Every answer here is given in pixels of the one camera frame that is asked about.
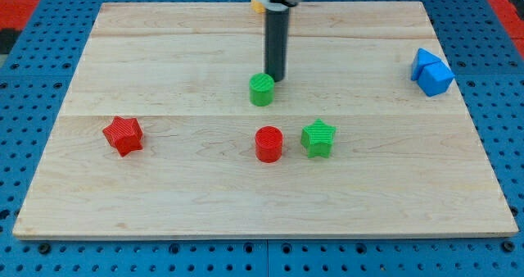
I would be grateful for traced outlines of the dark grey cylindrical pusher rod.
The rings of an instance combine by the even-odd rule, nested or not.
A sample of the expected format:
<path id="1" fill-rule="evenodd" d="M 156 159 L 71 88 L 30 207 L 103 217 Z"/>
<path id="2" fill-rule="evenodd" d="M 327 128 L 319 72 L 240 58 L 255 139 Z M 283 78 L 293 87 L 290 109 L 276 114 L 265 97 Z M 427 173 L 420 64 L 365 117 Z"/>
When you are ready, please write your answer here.
<path id="1" fill-rule="evenodd" d="M 264 72 L 275 82 L 285 78 L 287 64 L 287 39 L 290 12 L 265 12 L 264 20 Z"/>

